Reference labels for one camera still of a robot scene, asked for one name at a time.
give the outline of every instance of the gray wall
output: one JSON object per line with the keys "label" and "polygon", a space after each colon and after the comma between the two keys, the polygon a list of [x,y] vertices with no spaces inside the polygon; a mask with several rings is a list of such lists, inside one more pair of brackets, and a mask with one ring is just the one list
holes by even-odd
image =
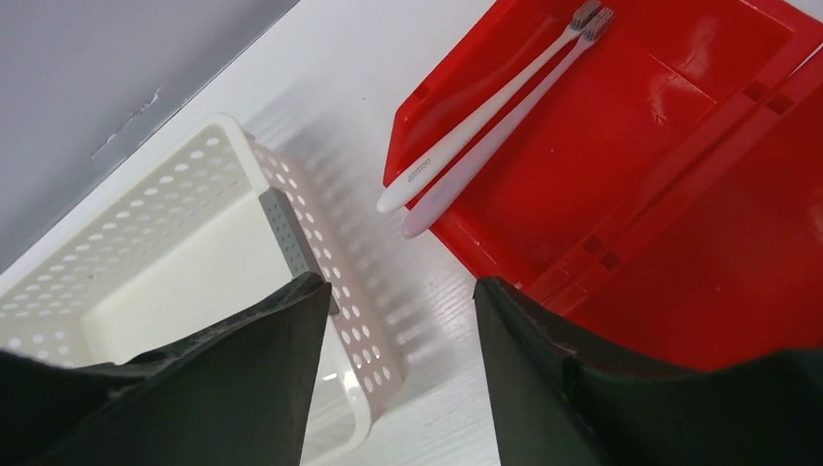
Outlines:
{"label": "gray wall", "polygon": [[297,1],[0,0],[0,271]]}

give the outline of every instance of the white plastic basket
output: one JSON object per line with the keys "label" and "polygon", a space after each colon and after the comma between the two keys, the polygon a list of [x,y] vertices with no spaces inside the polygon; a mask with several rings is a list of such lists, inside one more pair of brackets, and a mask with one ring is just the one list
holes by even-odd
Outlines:
{"label": "white plastic basket", "polygon": [[336,304],[303,463],[356,447],[400,388],[401,368],[304,186],[297,161],[228,116],[163,160],[127,160],[0,276],[0,343],[69,367],[121,363],[314,270]]}

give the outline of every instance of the text on toothbrush handle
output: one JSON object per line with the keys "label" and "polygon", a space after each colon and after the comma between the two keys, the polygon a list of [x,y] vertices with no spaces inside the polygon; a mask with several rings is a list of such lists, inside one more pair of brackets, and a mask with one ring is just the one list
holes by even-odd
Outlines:
{"label": "text on toothbrush handle", "polygon": [[428,167],[431,163],[432,163],[432,159],[431,159],[431,158],[427,158],[427,159],[423,160],[423,161],[420,163],[420,165],[417,165],[417,168],[415,168],[415,169],[414,169],[414,171],[412,171],[411,173],[409,173],[409,177],[407,178],[408,183],[411,183],[411,182],[412,182],[415,178],[417,178],[417,175],[419,175],[420,173],[422,173],[422,171],[423,171],[426,167]]}

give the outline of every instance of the toothbrush bristles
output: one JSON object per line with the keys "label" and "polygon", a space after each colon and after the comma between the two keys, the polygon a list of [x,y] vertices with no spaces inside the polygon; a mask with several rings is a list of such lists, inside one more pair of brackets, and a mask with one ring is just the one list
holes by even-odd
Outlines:
{"label": "toothbrush bristles", "polygon": [[595,42],[600,39],[609,28],[612,19],[614,19],[614,10],[611,8],[603,8],[597,13],[594,19],[586,25],[580,35],[586,41]]}
{"label": "toothbrush bristles", "polygon": [[572,16],[572,22],[570,23],[572,29],[579,31],[585,27],[598,9],[600,9],[599,0],[587,0],[586,3],[580,5],[580,8]]}

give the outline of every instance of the toothbrush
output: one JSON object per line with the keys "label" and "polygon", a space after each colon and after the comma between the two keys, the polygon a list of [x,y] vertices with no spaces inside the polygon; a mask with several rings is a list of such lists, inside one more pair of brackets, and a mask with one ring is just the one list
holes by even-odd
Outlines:
{"label": "toothbrush", "polygon": [[529,115],[535,105],[557,83],[557,80],[575,61],[589,50],[606,32],[614,12],[605,8],[583,29],[580,40],[569,51],[557,67],[546,76],[516,107],[500,120],[485,136],[472,147],[420,201],[411,208],[403,220],[401,231],[406,238],[413,238],[426,231],[457,199],[457,196],[472,181],[515,128]]}
{"label": "toothbrush", "polygon": [[511,81],[477,107],[469,116],[451,129],[434,146],[401,173],[383,192],[378,200],[378,212],[396,211],[412,200],[426,185],[435,179],[457,153],[482,129],[482,127],[506,105],[512,96],[548,63],[560,49],[576,39],[583,27],[600,9],[599,0],[588,0],[575,11],[572,21],[548,49],[538,55]]}

